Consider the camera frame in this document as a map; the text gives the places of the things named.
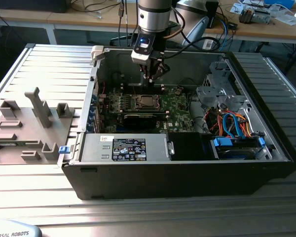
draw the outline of metal bracket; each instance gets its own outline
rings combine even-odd
[[[95,65],[95,62],[101,58],[104,58],[104,46],[103,45],[95,45],[92,47],[91,50],[91,58],[93,65]]]
[[[174,145],[173,145],[173,142],[167,142],[167,147],[168,147],[169,155],[174,155],[175,152],[174,152]]]

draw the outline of workbench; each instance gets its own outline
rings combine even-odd
[[[85,0],[84,4],[88,5],[94,2],[97,1]],[[235,2],[235,0],[220,0],[224,14],[229,21],[238,24],[238,29],[234,35],[235,40],[296,43],[296,25],[289,26],[275,19],[271,19],[269,24],[239,23],[238,15],[229,12]],[[90,10],[99,9],[114,3],[114,1],[110,0],[104,4],[92,6]],[[82,1],[78,1],[74,6],[83,10]],[[132,32],[136,26],[136,5],[134,3],[128,3],[127,6],[128,32]],[[296,5],[293,6],[292,11],[296,11]],[[0,16],[10,26],[44,28],[51,44],[57,44],[54,34],[54,30],[56,29],[117,32],[118,6],[104,9],[101,13],[102,18],[99,19],[91,13],[77,12],[73,9],[69,9],[67,13],[0,9]],[[0,25],[5,25],[5,23],[0,20]],[[120,31],[122,33],[126,32],[125,18],[122,20]],[[204,36],[219,38],[222,33],[221,23],[217,21],[214,23],[212,29],[205,31]]]
[[[90,52],[88,46],[24,49],[0,84],[0,104],[12,99],[31,107],[20,95],[38,86],[49,106],[65,102],[75,108],[67,139],[72,144]],[[48,237],[296,236],[296,172],[250,196],[83,201],[55,164],[0,165],[0,219],[37,225]]]

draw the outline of sticker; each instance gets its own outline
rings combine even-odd
[[[113,139],[114,161],[147,160],[145,139]]]
[[[100,137],[100,142],[111,142],[113,141],[114,136],[101,136]]]

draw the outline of connector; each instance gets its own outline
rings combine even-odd
[[[121,1],[119,4],[118,16],[119,16],[119,18],[122,18],[124,16],[124,2],[123,1]]]
[[[215,147],[232,146],[232,141],[230,138],[227,137],[216,137],[214,139],[214,145]]]

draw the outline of metal slotted surface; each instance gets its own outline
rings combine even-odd
[[[91,51],[90,47],[37,45],[21,63],[22,71],[17,70],[12,83],[2,90],[0,100],[5,93],[17,96],[27,86],[45,84],[41,91],[48,103],[65,100],[76,108],[70,144],[83,103],[79,94],[88,79],[84,72],[90,67],[87,49]],[[40,52],[46,56],[37,56]],[[44,76],[35,67],[46,67]],[[72,73],[86,77],[73,79],[63,67],[77,68],[79,72]],[[51,70],[54,77],[45,78]],[[65,93],[70,96],[57,97]],[[290,134],[296,131],[294,127],[284,129]],[[296,172],[287,179],[273,180],[251,196],[82,201],[56,165],[0,165],[0,219],[7,218],[38,225],[45,237],[296,236]]]
[[[256,53],[234,55],[296,149],[296,90],[271,60]]]

